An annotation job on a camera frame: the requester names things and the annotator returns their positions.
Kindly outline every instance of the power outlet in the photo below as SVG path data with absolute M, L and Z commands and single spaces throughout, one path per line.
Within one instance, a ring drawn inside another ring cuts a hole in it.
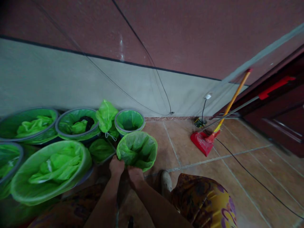
M 212 92 L 207 93 L 207 95 L 204 97 L 205 99 L 210 99 L 212 97 Z

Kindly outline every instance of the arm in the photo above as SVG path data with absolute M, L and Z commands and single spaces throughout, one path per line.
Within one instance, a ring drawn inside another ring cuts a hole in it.
M 156 228 L 193 228 L 164 197 L 145 182 L 140 168 L 128 167 L 128 172 L 131 186 L 149 212 Z
M 107 183 L 98 203 L 85 223 L 85 228 L 115 227 L 115 210 L 119 180 L 124 171 L 124 161 L 119 161 L 116 156 L 110 163 L 111 178 Z

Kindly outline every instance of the electrical wire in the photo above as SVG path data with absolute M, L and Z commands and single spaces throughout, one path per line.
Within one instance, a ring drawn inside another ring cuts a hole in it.
M 203 124 L 203 114 L 204 114 L 204 110 L 205 110 L 206 101 L 207 101 L 207 99 L 205 98 L 205 103 L 204 103 L 204 107 L 203 107 L 203 111 L 202 111 L 202 124 Z
M 150 57 L 150 60 L 151 60 L 152 63 L 153 63 L 153 66 L 156 67 L 156 66 L 155 66 L 155 63 L 154 63 L 154 61 L 153 61 L 153 59 L 152 59 L 152 57 L 151 57 L 151 55 L 150 55 L 150 53 L 149 53 L 148 50 L 146 49 L 145 45 L 143 44 L 143 42 L 141 41 L 141 39 L 139 38 L 139 36 L 138 36 L 137 33 L 135 32 L 135 30 L 133 29 L 133 27 L 131 26 L 130 22 L 128 21 L 128 19 L 127 19 L 126 16 L 124 15 L 124 13 L 121 11 L 121 9 L 119 8 L 119 6 L 118 6 L 117 3 L 115 2 L 115 0 L 112 0 L 112 2 L 113 2 L 113 4 L 115 5 L 115 7 L 117 8 L 117 10 L 119 11 L 119 13 L 121 14 L 121 16 L 123 17 L 123 19 L 126 21 L 126 23 L 128 24 L 128 26 L 130 27 L 130 29 L 132 30 L 132 32 L 134 33 L 134 35 L 136 36 L 136 38 L 138 39 L 138 41 L 141 43 L 141 45 L 142 45 L 143 48 L 145 49 L 146 53 L 148 54 L 148 56 Z M 165 94 L 166 94 L 166 97 L 167 97 L 167 100 L 168 100 L 168 103 L 169 103 L 169 107 L 170 107 L 170 112 L 172 112 L 172 111 L 171 111 L 171 104 L 170 104 L 170 101 L 169 101 L 167 92 L 166 92 L 166 90 L 165 90 L 165 87 L 164 87 L 164 85 L 163 85 L 163 83 L 162 83 L 161 77 L 159 76 L 158 70 L 157 70 L 157 69 L 155 69 L 155 70 L 156 70 L 157 75 L 158 75 L 158 78 L 159 78 L 159 80 L 160 80 L 160 82 L 161 82 L 162 88 L 164 89 L 164 92 L 165 92 Z
M 141 104 L 140 102 L 138 102 L 137 100 L 135 100 L 133 97 L 131 97 L 126 91 L 124 91 L 119 85 L 117 85 L 105 72 L 103 72 L 100 67 L 98 67 L 80 48 L 79 44 L 73 40 L 59 25 L 58 23 L 48 14 L 48 12 L 39 4 L 37 3 L 35 0 L 32 0 L 32 2 L 36 5 L 36 7 L 49 19 L 49 21 L 72 43 L 72 45 L 74 45 L 111 83 L 113 83 L 118 89 L 120 89 L 125 95 L 127 95 L 130 99 L 132 99 L 133 101 L 135 101 L 136 103 L 138 103 L 139 105 L 141 105 L 142 107 L 156 113 L 162 116 L 169 116 L 170 114 L 164 115 L 161 113 L 158 113 L 156 111 L 153 111 L 152 109 L 144 106 L 143 104 Z
M 228 152 L 234 157 L 234 159 L 241 165 L 241 167 L 243 169 L 245 169 L 245 171 L 247 173 L 249 173 L 250 176 L 252 176 L 257 182 L 259 182 L 271 195 L 273 195 L 284 207 L 286 207 L 290 212 L 292 212 L 294 215 L 298 216 L 299 218 L 303 219 L 304 218 L 300 215 L 298 215 L 297 213 L 295 213 L 293 210 L 291 210 L 288 206 L 286 206 L 276 195 L 274 195 L 265 185 L 263 185 L 254 175 L 252 175 L 241 163 L 240 161 L 233 155 L 233 153 L 231 153 L 231 151 L 219 140 L 216 138 L 217 141 L 219 141 L 220 144 L 222 144 L 226 150 L 228 150 Z

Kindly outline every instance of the person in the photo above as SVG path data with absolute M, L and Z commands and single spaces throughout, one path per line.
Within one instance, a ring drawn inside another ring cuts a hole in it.
M 124 161 L 114 156 L 110 162 L 111 178 L 102 193 L 101 185 L 88 187 L 48 209 L 29 227 L 115 227 L 117 192 L 124 169 Z M 233 201 L 216 181 L 180 174 L 172 190 L 170 175 L 163 171 L 160 195 L 145 182 L 140 168 L 127 169 L 130 185 L 156 228 L 237 227 Z

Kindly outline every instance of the red dustpan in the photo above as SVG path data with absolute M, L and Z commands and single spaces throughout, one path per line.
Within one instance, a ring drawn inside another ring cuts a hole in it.
M 213 137 L 213 141 L 216 138 L 216 136 L 220 133 L 221 131 L 218 131 L 215 133 Z M 207 142 L 205 139 L 208 138 L 209 136 L 205 134 L 204 132 L 195 132 L 190 136 L 191 141 L 199 148 L 201 152 L 207 157 L 208 154 L 210 153 L 212 147 L 213 147 L 213 141 Z

